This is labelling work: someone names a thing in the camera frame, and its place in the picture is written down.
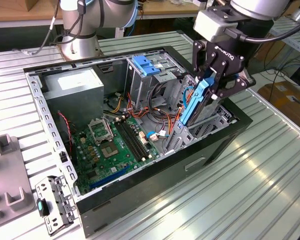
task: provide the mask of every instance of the motherboard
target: motherboard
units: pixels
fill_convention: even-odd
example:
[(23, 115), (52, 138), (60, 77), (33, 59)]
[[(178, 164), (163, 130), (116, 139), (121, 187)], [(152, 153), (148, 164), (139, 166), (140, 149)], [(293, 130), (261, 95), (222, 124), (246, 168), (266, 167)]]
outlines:
[(73, 134), (76, 184), (81, 194), (159, 158), (155, 146), (144, 136), (133, 117), (120, 122), (101, 119)]

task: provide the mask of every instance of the gray plastic tray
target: gray plastic tray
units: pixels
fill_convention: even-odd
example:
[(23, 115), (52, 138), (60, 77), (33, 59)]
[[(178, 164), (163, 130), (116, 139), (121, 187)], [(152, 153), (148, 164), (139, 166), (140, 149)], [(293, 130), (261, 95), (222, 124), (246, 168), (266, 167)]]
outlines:
[(35, 206), (18, 139), (0, 136), (0, 225)]

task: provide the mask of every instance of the blue drive bay latch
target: blue drive bay latch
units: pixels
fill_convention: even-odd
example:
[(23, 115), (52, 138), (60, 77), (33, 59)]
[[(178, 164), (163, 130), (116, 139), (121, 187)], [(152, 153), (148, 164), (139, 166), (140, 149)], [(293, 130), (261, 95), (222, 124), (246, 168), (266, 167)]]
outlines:
[(145, 76), (151, 76), (161, 72), (160, 69), (155, 68), (151, 61), (145, 56), (133, 56), (132, 61)]

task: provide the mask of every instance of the green circuit board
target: green circuit board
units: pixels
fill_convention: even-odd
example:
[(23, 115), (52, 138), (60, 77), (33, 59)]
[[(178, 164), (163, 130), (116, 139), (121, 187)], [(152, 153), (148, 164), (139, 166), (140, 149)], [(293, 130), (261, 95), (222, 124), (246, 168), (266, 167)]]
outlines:
[[(138, 133), (142, 131), (134, 118), (127, 119), (126, 123), (134, 127), (135, 135), (138, 135)], [(149, 143), (150, 145), (147, 145), (148, 148), (144, 146), (144, 149), (147, 154), (152, 157), (147, 158), (145, 161), (137, 161), (116, 129), (115, 124), (109, 122), (109, 126), (113, 133), (113, 141), (104, 141), (101, 142), (101, 144), (95, 143), (88, 126), (86, 129), (72, 135), (77, 157), (77, 164), (74, 165), (78, 176), (76, 185), (82, 195), (90, 192), (92, 190), (91, 186), (95, 183), (106, 180), (106, 182), (104, 182), (104, 184), (106, 184), (109, 182), (107, 181), (108, 178), (118, 178), (144, 166), (155, 158), (159, 158), (157, 149)], [(92, 130), (94, 136), (97, 137), (107, 133), (103, 124), (93, 126)]]

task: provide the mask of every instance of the grooved aluminum surface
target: grooved aluminum surface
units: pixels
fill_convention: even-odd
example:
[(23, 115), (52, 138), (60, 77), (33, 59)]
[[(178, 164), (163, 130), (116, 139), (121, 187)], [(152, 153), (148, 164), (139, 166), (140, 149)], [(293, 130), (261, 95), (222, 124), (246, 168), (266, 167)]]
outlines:
[[(191, 41), (176, 32), (104, 40), (100, 45), (105, 54), (171, 45), (186, 59), (192, 57)], [(22, 68), (61, 61), (55, 47), (36, 57), (0, 53), (0, 134), (18, 137), (33, 193), (35, 184), (59, 175), (59, 170)], [(297, 239), (300, 130), (250, 90), (231, 100), (253, 123), (218, 160), (89, 239)], [(35, 209), (0, 227), (0, 239), (38, 237), (49, 239)], [(53, 239), (84, 239), (79, 220)]]
[[(292, 28), (295, 28), (298, 25), (298, 22), (286, 16), (283, 16), (274, 22), (274, 26), (271, 28), (270, 33), (274, 36), (278, 36), (286, 33), (287, 31), (291, 30)], [(281, 41), (300, 52), (300, 31)]]

